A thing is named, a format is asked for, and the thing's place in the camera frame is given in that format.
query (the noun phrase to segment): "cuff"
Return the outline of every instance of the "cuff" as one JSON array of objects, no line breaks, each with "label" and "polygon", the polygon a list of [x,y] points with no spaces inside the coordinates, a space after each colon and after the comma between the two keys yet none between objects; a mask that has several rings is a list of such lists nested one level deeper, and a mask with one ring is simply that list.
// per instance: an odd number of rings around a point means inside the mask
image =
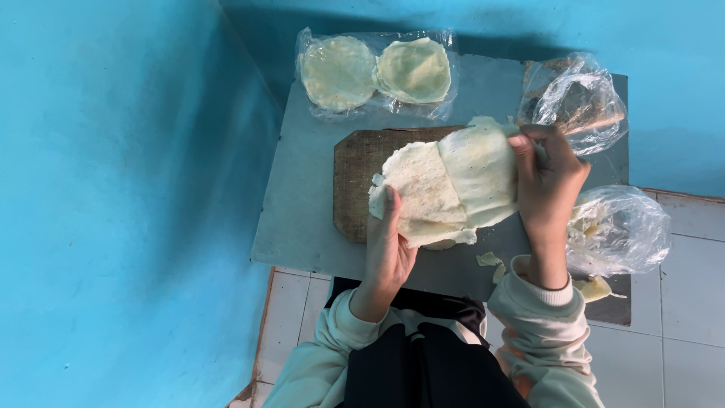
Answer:
[{"label": "cuff", "polygon": [[525,309],[530,311],[546,311],[552,315],[567,315],[576,309],[579,302],[575,302],[574,290],[571,286],[571,276],[566,286],[559,290],[546,290],[531,284],[518,276],[515,265],[528,265],[530,255],[519,255],[511,260],[513,273],[507,274],[506,289],[511,298],[516,300]]},{"label": "cuff", "polygon": [[357,288],[348,291],[347,293],[341,293],[335,303],[339,302],[335,308],[335,321],[337,328],[348,335],[350,338],[359,341],[361,343],[371,343],[378,338],[378,329],[381,323],[388,317],[390,309],[385,313],[385,316],[380,322],[372,323],[360,320],[355,317],[350,311],[350,299],[355,294]]}]

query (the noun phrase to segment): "plastic bag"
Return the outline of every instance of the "plastic bag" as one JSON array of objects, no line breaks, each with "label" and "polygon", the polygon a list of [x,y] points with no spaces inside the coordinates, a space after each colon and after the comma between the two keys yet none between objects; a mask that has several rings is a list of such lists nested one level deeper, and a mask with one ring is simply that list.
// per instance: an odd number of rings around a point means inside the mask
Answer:
[{"label": "plastic bag", "polygon": [[671,244],[670,216],[632,186],[581,193],[566,230],[567,268],[591,276],[648,272]]},{"label": "plastic bag", "polygon": [[517,125],[556,125],[577,155],[606,150],[629,130],[612,75],[593,55],[574,52],[526,64]]},{"label": "plastic bag", "polygon": [[[305,68],[305,61],[310,61],[311,58],[317,58],[318,62],[323,61],[328,55],[332,54],[333,52],[329,51],[330,48],[328,47],[330,44],[329,41],[324,42],[330,38],[337,38],[340,43],[343,43],[342,45],[337,44],[338,53],[345,53],[345,56],[351,57],[356,62],[352,69],[354,70],[354,74],[358,74],[355,78],[359,81],[365,80],[365,78],[360,78],[359,74],[361,71],[367,71],[367,66],[370,62],[369,56],[366,54],[364,48],[360,46],[359,42],[361,41],[367,46],[376,60],[373,64],[375,66],[370,70],[369,79],[373,82],[373,88],[371,90],[367,88],[367,82],[362,86],[353,86],[357,85],[356,80],[352,80],[345,73],[346,81],[344,82],[344,86],[346,89],[336,89],[326,101],[321,101],[322,98],[315,91],[310,91],[310,88],[315,88],[315,83],[312,80],[308,80],[305,83],[305,79],[309,79],[309,76],[303,77],[302,75],[302,71]],[[377,77],[377,61],[385,48],[395,41],[408,42],[421,38],[429,38],[441,44],[445,50],[445,57],[448,60],[448,69],[450,71],[450,83],[442,100],[428,103],[406,102],[400,97],[395,97],[381,91],[379,89],[380,83],[375,83],[375,80]],[[308,27],[297,34],[297,59],[295,66],[297,69],[296,79],[302,81],[307,92],[307,99],[310,102],[310,112],[321,120],[345,121],[364,115],[372,109],[383,108],[400,115],[446,121],[451,116],[453,101],[458,95],[458,60],[457,39],[455,32],[450,28],[444,30],[421,30],[411,33],[344,33],[335,36],[315,36]],[[336,62],[337,58],[331,57],[330,61]],[[326,85],[324,82],[329,78],[330,76],[321,76],[318,84],[324,87]]]}]

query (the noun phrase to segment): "wooden cutting board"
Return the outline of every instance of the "wooden cutting board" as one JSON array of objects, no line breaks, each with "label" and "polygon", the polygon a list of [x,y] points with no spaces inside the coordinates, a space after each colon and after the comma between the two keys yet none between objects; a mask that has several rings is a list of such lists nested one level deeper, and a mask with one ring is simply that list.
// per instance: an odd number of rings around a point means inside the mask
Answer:
[{"label": "wooden cutting board", "polygon": [[465,126],[354,131],[335,145],[332,218],[350,242],[365,242],[368,190],[373,175],[395,150],[413,142],[437,142]]}]

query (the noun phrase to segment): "blue wall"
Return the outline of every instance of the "blue wall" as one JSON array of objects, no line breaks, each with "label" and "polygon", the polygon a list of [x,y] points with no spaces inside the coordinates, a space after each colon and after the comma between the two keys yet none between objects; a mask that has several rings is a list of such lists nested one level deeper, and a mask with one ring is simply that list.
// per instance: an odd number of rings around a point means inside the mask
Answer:
[{"label": "blue wall", "polygon": [[453,27],[466,53],[544,60],[594,53],[629,76],[631,183],[725,196],[725,2],[220,0],[281,106],[294,42],[313,33]]},{"label": "blue wall", "polygon": [[250,380],[281,111],[205,0],[0,2],[0,407]]}]

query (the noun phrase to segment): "sleeve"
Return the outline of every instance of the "sleeve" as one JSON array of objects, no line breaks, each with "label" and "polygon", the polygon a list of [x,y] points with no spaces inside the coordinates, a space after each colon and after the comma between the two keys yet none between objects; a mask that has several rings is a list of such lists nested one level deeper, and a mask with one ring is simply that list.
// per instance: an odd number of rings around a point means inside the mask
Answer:
[{"label": "sleeve", "polygon": [[315,342],[293,348],[282,367],[264,407],[335,407],[342,402],[351,351],[378,339],[381,323],[364,322],[350,312],[350,298],[357,289],[337,296],[323,309],[315,328]]},{"label": "sleeve", "polygon": [[568,284],[544,290],[522,280],[515,270],[530,256],[511,262],[488,302],[504,324],[504,346],[496,351],[501,369],[532,408],[604,407],[584,348],[589,325],[584,297]]}]

